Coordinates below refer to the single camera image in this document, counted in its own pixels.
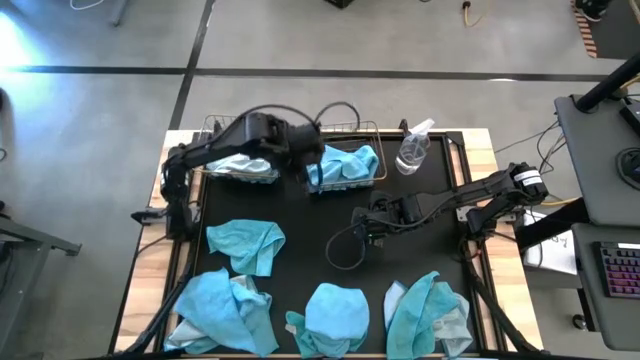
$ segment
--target gray floor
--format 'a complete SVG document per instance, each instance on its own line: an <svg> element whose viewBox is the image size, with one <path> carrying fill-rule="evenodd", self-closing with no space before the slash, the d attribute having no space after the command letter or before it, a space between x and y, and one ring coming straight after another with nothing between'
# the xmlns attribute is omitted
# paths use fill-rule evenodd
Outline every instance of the gray floor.
<svg viewBox="0 0 640 360"><path fill-rule="evenodd" d="M320 0L218 0L201 68L367 69L605 74L620 61L584 51L569 2L492 0L489 15L464 29L460 3L356 0L339 11ZM112 4L75 12L66 0L0 1L3 65L184 67L205 0L131 0L120 28ZM474 7L485 2L474 1ZM148 201L157 157L182 76L0 72L9 101L0 117L0 199L15 219L84 244L77 258L51 256L20 334L21 353L45 359L107 350L140 227L129 214ZM194 78L181 129L207 114L237 114L266 102L314 113L355 103L382 127L426 117L438 127L487 127L496 149L546 128L553 99L593 84L470 80ZM336 110L324 123L349 121ZM558 130L542 141L546 149ZM539 164L535 141L497 154ZM579 195L566 151L545 181ZM532 289L545 347L553 353L630 359L579 332L575 292Z"/></svg>

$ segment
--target black tabletop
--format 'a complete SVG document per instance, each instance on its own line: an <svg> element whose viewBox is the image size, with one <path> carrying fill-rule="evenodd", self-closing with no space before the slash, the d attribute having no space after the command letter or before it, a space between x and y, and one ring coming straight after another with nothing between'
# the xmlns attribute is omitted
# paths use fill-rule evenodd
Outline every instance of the black tabletop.
<svg viewBox="0 0 640 360"><path fill-rule="evenodd" d="M453 291L469 299L469 286L464 280L462 265L456 261L459 237L453 213L442 215L417 231L387 238L384 259L365 262L355 270L337 270L324 257L327 240L350 224L354 207L367 206L372 189L401 196L418 191L437 193L451 188L453 174L446 165L448 152L445 147L449 146L446 137L432 137L427 158L410 176L400 174L394 164L401 140L401 136L392 136L383 141L388 174L373 188L325 192L309 197L302 193L300 185L284 179L272 185L223 179L206 181L202 195L204 226L198 244L195 274L216 271L224 266L232 276L235 275L228 256L209 254L204 234L206 226L221 225L233 219L273 221L286 236L286 243L274 259L272 276L254 277L258 290L273 296L270 314L280 346L276 353L298 353L293 335L284 329L284 314L292 310L304 315L310 296L323 282L359 288L364 292L371 315L368 336L358 349L359 353L385 353L382 303L394 280L411 286L420 277L438 271L437 281L448 282ZM346 256L350 256L353 247L348 241L342 245ZM475 338L473 312L472 308L468 327ZM474 349L475 342L468 350ZM224 347L214 351L234 352ZM436 351L442 351L440 344L437 344Z"/></svg>

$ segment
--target black floor stripe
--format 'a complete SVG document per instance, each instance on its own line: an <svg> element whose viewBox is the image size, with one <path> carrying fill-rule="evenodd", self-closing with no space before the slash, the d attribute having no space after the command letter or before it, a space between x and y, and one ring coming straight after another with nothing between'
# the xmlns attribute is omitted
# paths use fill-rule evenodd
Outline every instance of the black floor stripe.
<svg viewBox="0 0 640 360"><path fill-rule="evenodd" d="M180 86L180 92L178 92L176 106L173 108L173 114L171 114L169 130L178 130L180 128L182 114L184 113L184 107L187 104L187 98L189 97L189 90L191 89L193 75L195 73L196 66L198 65L200 52L202 52L202 44L204 43L204 38L207 35L209 18L211 17L214 3L215 0L207 0L204 5L204 12L202 13L202 18L200 18L200 25L198 26L196 39L193 42L193 48L191 49L191 55L189 56L189 62L187 63L187 73L182 79L182 85Z"/></svg>
<svg viewBox="0 0 640 360"><path fill-rule="evenodd" d="M347 78L347 79L419 79L419 80L496 80L598 82L607 75L591 74L524 74L473 73L447 71L391 71L391 70L326 70L326 69L196 69L199 76L229 77L292 77L292 78Z"/></svg>
<svg viewBox="0 0 640 360"><path fill-rule="evenodd" d="M182 75L178 67L118 67L118 66L6 66L0 71L38 74L114 74L114 75Z"/></svg>

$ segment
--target yellow cable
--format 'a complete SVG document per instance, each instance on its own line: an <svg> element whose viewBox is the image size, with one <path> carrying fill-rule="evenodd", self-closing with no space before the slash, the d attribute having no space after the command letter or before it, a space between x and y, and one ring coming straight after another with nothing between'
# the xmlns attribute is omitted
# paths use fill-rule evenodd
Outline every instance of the yellow cable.
<svg viewBox="0 0 640 360"><path fill-rule="evenodd" d="M487 0L487 8L484 11L484 14L480 15L478 20L476 20L473 24L469 25L469 8L464 8L464 27L472 28L480 22L480 20L484 19L487 14L489 14L489 8L491 7L491 0Z"/></svg>
<svg viewBox="0 0 640 360"><path fill-rule="evenodd" d="M543 202L540 205L542 205L542 206L560 206L560 205L566 205L566 204L574 202L576 200L578 200L578 198L572 198L572 199L567 199L567 200L562 200L562 201L554 201L554 202Z"/></svg>
<svg viewBox="0 0 640 360"><path fill-rule="evenodd" d="M637 83L639 80L640 80L640 75L637 75L633 79L631 79L631 80L627 81L626 83L622 84L622 86L620 86L620 89L626 89L629 86L633 85L634 83Z"/></svg>

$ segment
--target folded cloth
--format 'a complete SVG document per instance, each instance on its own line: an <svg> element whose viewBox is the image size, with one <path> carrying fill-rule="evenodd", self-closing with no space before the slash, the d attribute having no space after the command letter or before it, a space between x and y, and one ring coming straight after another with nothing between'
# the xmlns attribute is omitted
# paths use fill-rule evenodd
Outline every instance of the folded cloth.
<svg viewBox="0 0 640 360"><path fill-rule="evenodd" d="M389 290L384 294L384 303L382 304L384 309L384 328L389 331L389 325L393 315L396 313L400 300L407 293L407 287L402 285L399 281L394 281L389 287Z"/></svg>
<svg viewBox="0 0 640 360"><path fill-rule="evenodd" d="M373 179L378 169L378 155L371 146L365 145L354 153L344 152L329 145L324 146L320 161L322 183ZM317 165L307 166L311 185L318 185Z"/></svg>
<svg viewBox="0 0 640 360"><path fill-rule="evenodd" d="M231 220L220 226L207 227L211 254L220 251L231 257L231 267L239 274L271 276L273 258L285 237L274 222Z"/></svg>
<svg viewBox="0 0 640 360"><path fill-rule="evenodd" d="M270 184L276 181L279 176L278 170L272 169L271 164L265 159L257 158L251 159L244 154L235 154L227 156L226 158L216 160L206 165L207 170L212 171L213 175L216 174L225 175L230 174L232 177L238 180L251 182L251 183L266 183ZM247 175L261 175L260 177L242 176L244 173Z"/></svg>
<svg viewBox="0 0 640 360"><path fill-rule="evenodd" d="M457 358L473 342L467 329L469 302L462 295L455 295L458 306L433 323L436 340L442 340L448 358Z"/></svg>
<svg viewBox="0 0 640 360"><path fill-rule="evenodd" d="M301 357L340 358L356 351L367 337L369 305L360 289L323 283L313 293L306 318L287 311L287 330L293 333Z"/></svg>
<svg viewBox="0 0 640 360"><path fill-rule="evenodd" d="M249 276L229 279L226 269L192 278L174 311L184 320L165 341L165 350L202 354L218 345L265 357L278 348L269 308L271 295L257 291Z"/></svg>
<svg viewBox="0 0 640 360"><path fill-rule="evenodd" d="M265 159L251 159L244 154L235 154L216 160L206 165L207 170L219 173L230 171L245 172L251 174L270 174L273 171L271 164Z"/></svg>
<svg viewBox="0 0 640 360"><path fill-rule="evenodd" d="M457 310L460 306L459 296L451 290L449 284L433 281L438 275L440 275L438 272L433 271L423 276L404 295L385 296L385 303L393 300L398 301L396 306L394 304L385 304L384 306L385 309L397 307L395 314L385 314L385 319L391 318L387 334L387 357L389 359L416 359L432 353L437 338L434 331L436 323L438 335L441 339L447 340L444 342L445 350L451 353L451 357L459 355L469 345L470 342L459 340L460 338L471 338L468 330L464 333L459 327L454 329L449 327L460 325L462 322L458 317L464 315L463 326L466 330L468 303L466 304L466 314L462 309L460 314L454 313L437 322L444 316L449 316L449 313ZM395 293L398 289L400 288L397 287L394 291L389 289L387 294Z"/></svg>

